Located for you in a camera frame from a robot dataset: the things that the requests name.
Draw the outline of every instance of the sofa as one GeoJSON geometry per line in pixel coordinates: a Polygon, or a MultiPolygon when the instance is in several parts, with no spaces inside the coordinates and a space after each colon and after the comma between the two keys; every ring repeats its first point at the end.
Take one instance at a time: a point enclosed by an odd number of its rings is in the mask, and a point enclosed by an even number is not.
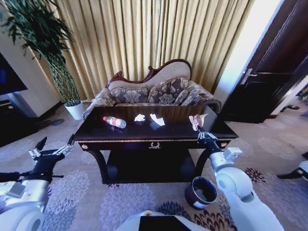
{"type": "Polygon", "coordinates": [[[186,60],[174,59],[158,69],[149,67],[141,81],[131,81],[119,71],[83,113],[86,119],[96,106],[192,106],[208,105],[218,113],[221,101],[191,81],[192,68],[186,60]]]}

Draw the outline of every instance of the floral patterned carpet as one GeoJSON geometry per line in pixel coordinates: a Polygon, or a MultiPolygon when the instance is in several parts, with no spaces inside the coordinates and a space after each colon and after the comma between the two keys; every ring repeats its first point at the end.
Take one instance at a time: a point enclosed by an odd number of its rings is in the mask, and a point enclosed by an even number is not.
{"type": "MultiPolygon", "coordinates": [[[[236,166],[248,174],[259,198],[274,211],[286,231],[304,231],[308,227],[308,182],[276,177],[291,172],[305,160],[301,154],[308,151],[308,118],[300,114],[307,107],[300,106],[298,111],[287,109],[262,124],[228,123],[239,135],[229,146],[239,147],[244,153],[236,160],[236,166]]],[[[44,136],[48,136],[45,149],[59,148],[81,123],[61,107],[46,124],[38,133],[0,148],[1,172],[32,169],[35,163],[28,149],[44,136]]],[[[64,178],[51,183],[45,231],[113,231],[128,216],[147,209],[181,215],[212,231],[236,230],[228,202],[221,193],[216,203],[198,211],[185,201],[187,183],[102,185],[95,159],[75,146],[54,169],[56,175],[64,178]]],[[[191,150],[195,162],[201,151],[191,150]]],[[[108,151],[104,151],[104,156],[108,158],[108,151]]],[[[215,182],[209,163],[203,176],[215,182]]]]}

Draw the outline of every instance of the black screen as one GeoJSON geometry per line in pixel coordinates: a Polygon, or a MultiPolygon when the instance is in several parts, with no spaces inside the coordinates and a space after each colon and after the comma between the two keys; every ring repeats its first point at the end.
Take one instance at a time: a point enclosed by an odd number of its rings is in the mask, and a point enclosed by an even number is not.
{"type": "Polygon", "coordinates": [[[26,89],[27,87],[0,53],[0,95],[26,89]]]}
{"type": "Polygon", "coordinates": [[[191,231],[175,216],[140,217],[139,231],[191,231]]]}

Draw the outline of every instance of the plastic water bottle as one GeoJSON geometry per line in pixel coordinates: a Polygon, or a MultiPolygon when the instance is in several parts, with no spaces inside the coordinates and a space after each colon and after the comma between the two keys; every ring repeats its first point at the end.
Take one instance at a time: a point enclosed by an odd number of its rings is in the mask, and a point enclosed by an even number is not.
{"type": "Polygon", "coordinates": [[[112,126],[116,126],[118,128],[125,128],[126,122],[123,119],[118,119],[112,116],[104,116],[103,120],[112,126]]]}

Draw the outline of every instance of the television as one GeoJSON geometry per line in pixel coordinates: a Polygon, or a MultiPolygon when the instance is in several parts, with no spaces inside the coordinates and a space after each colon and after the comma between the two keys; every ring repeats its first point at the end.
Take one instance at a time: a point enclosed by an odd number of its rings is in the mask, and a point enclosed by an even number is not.
{"type": "Polygon", "coordinates": [[[0,53],[0,95],[27,90],[27,87],[0,53]]]}

